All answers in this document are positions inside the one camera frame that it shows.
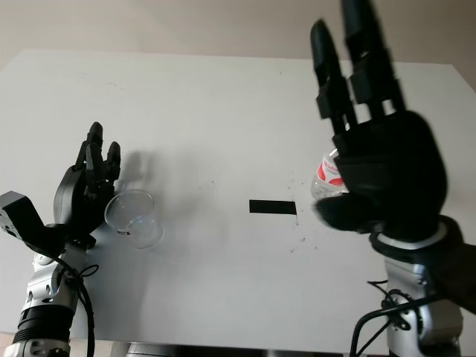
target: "white table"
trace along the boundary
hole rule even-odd
[[[475,93],[450,65],[396,68],[443,152],[443,213],[476,243]],[[331,231],[311,211],[331,137],[317,90],[308,60],[24,51],[0,72],[0,193],[24,193],[53,222],[56,188],[98,120],[105,149],[122,146],[118,187],[150,191],[166,229],[151,251],[107,227],[94,233],[98,339],[348,351],[355,322],[382,297],[365,281],[385,271],[366,237]],[[416,189],[431,180],[418,176],[417,154],[406,168]],[[249,199],[295,200],[297,218],[251,214]],[[0,330],[14,332],[33,254],[0,238]],[[79,308],[73,336],[85,325]],[[465,313],[465,355],[476,354],[475,329]],[[387,352],[385,338],[369,352]]]

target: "beige wall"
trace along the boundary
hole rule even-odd
[[[23,48],[309,58],[327,19],[342,58],[339,0],[0,0],[0,65]],[[476,88],[476,1],[378,0],[394,58],[451,63]]]

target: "plastic bottle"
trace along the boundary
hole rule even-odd
[[[334,162],[334,158],[337,156],[337,149],[333,147],[322,158],[311,186],[312,197],[317,200],[347,192],[344,181]]]

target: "plastic cup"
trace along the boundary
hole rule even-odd
[[[164,235],[164,228],[155,217],[154,198],[143,190],[116,195],[107,204],[104,219],[136,249],[151,248]]]

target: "black tape strip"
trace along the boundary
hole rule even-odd
[[[298,214],[293,201],[263,201],[260,199],[250,199],[250,213]]]

